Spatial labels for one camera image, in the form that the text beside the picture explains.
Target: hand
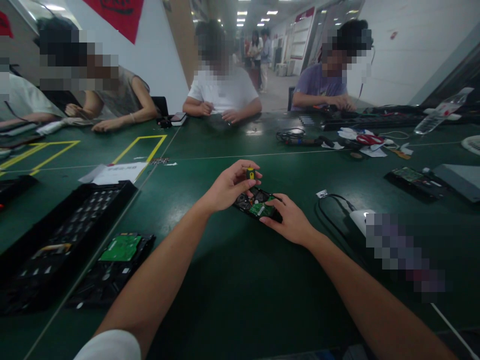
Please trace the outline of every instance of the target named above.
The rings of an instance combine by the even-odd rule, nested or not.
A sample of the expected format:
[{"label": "hand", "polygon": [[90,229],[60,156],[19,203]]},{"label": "hand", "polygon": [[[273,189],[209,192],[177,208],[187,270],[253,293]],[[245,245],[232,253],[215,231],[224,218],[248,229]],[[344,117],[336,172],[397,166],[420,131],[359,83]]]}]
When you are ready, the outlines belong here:
[{"label": "hand", "polygon": [[208,101],[202,102],[199,106],[202,116],[210,116],[212,110],[214,109],[214,105]]},{"label": "hand", "polygon": [[347,94],[342,95],[346,99],[346,110],[348,112],[355,112],[357,111],[357,107],[355,106],[354,102],[352,101],[352,98]]},{"label": "hand", "polygon": [[[250,188],[260,185],[262,182],[260,180],[247,180],[247,168],[259,170],[260,166],[250,160],[238,160],[220,174],[211,188],[198,201],[206,212],[213,214],[225,210],[242,193],[245,193],[249,198],[254,196]],[[263,177],[258,171],[255,172],[255,176],[257,179]]]},{"label": "hand", "polygon": [[294,244],[305,246],[306,243],[318,234],[318,231],[309,223],[305,214],[287,195],[273,194],[278,199],[267,201],[265,204],[273,206],[283,218],[282,223],[269,217],[261,217],[260,221],[272,228],[285,239]]},{"label": "hand", "polygon": [[221,118],[226,122],[229,122],[232,124],[238,123],[240,120],[242,120],[240,113],[236,110],[224,111],[223,114],[221,115]]},{"label": "hand", "polygon": [[71,118],[83,118],[85,115],[82,112],[83,108],[75,104],[68,104],[65,108],[65,114]]},{"label": "hand", "polygon": [[338,110],[346,110],[348,107],[347,98],[343,95],[340,96],[327,96],[326,103],[328,105],[335,105]]},{"label": "hand", "polygon": [[91,130],[97,133],[108,133],[120,129],[123,125],[123,122],[119,119],[103,120],[92,127]]}]

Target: person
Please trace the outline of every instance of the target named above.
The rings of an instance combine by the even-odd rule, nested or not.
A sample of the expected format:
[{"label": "person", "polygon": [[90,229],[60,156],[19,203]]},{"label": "person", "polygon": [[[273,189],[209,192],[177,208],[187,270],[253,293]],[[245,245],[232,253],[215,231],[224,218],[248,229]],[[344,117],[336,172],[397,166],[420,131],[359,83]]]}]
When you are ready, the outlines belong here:
[{"label": "person", "polygon": [[270,31],[267,28],[261,30],[261,39],[263,41],[263,49],[260,53],[260,72],[261,72],[261,89],[262,94],[267,93],[269,67],[272,62],[272,42],[270,41]]},{"label": "person", "polygon": [[83,107],[72,103],[66,106],[65,113],[69,117],[93,120],[106,105],[116,118],[100,121],[92,127],[92,131],[105,133],[161,115],[150,96],[148,84],[122,66],[107,65],[107,56],[92,53],[87,43],[78,41],[79,30],[71,21],[60,17],[40,19],[38,28],[40,55],[48,56],[49,66],[85,69],[87,80],[94,80],[95,88],[85,91]]},{"label": "person", "polygon": [[347,93],[346,70],[352,58],[372,48],[372,37],[365,20],[342,25],[332,43],[323,44],[322,62],[307,68],[293,91],[292,111],[335,105],[339,110],[357,108]]},{"label": "person", "polygon": [[232,65],[230,46],[217,21],[198,23],[195,35],[201,57],[183,112],[193,117],[221,114],[236,124],[262,111],[262,103],[248,73]]},{"label": "person", "polygon": [[247,56],[251,58],[252,69],[258,70],[258,88],[262,85],[262,77],[260,76],[260,65],[262,59],[262,50],[264,48],[264,41],[261,37],[259,37],[259,32],[257,30],[253,30],[251,33],[251,43],[250,47],[248,48]]},{"label": "person", "polygon": [[[257,179],[246,179],[247,168]],[[210,217],[229,208],[237,197],[260,185],[260,166],[238,160],[183,216],[116,298],[93,338],[75,360],[145,359],[154,336],[172,305]],[[284,194],[266,204],[282,223],[260,221],[288,241],[306,248],[333,282],[363,338],[379,359],[456,359],[443,342],[402,302],[309,223]]]},{"label": "person", "polygon": [[24,123],[48,123],[64,118],[58,107],[27,79],[9,74],[10,89],[0,101],[0,129]]}]

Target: white t-shirt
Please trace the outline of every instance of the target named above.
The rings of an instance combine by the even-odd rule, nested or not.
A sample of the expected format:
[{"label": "white t-shirt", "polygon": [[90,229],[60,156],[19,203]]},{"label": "white t-shirt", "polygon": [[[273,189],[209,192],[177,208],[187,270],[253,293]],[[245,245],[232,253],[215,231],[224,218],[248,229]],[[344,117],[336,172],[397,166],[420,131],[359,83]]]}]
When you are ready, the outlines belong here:
[{"label": "white t-shirt", "polygon": [[214,75],[210,70],[199,70],[193,77],[188,96],[212,103],[212,114],[239,111],[259,97],[249,74],[237,66],[232,66],[225,77]]},{"label": "white t-shirt", "polygon": [[135,336],[124,330],[109,330],[87,342],[73,360],[141,360]]},{"label": "white t-shirt", "polygon": [[262,49],[264,48],[264,40],[260,37],[258,39],[258,46],[255,46],[253,42],[250,42],[250,48],[248,49],[249,53],[256,53],[255,60],[260,60],[262,58]]},{"label": "white t-shirt", "polygon": [[65,114],[52,104],[43,92],[28,80],[12,73],[10,74],[8,94],[1,95],[0,100],[0,121],[16,119],[4,101],[8,101],[15,114],[21,118],[33,113],[48,113],[61,118],[65,117]]}]

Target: white fan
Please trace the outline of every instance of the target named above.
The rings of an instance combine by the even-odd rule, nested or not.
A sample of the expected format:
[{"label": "white fan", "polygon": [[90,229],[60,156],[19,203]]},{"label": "white fan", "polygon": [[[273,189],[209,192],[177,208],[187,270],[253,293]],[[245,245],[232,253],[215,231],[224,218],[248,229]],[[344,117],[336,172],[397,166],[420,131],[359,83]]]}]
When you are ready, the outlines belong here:
[{"label": "white fan", "polygon": [[461,142],[461,145],[468,151],[480,156],[480,135],[467,137]]}]

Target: ceiling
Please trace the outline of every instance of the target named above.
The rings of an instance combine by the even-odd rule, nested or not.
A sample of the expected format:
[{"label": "ceiling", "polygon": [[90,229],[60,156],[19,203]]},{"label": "ceiling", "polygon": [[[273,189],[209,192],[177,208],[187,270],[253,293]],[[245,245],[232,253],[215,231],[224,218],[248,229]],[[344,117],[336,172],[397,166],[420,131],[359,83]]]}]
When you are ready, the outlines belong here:
[{"label": "ceiling", "polygon": [[[298,12],[308,5],[314,6],[313,0],[250,0],[250,1],[238,1],[234,0],[236,5],[236,11],[247,11],[248,14],[238,15],[235,18],[234,26],[237,26],[237,19],[245,19],[244,26],[238,27],[242,29],[245,34],[251,33],[253,30],[261,30],[262,27],[257,26],[261,22],[261,19],[270,19],[270,21],[264,21],[265,26],[272,29],[276,25],[282,23],[285,19],[297,15]],[[276,15],[267,15],[267,11],[278,11]]]}]

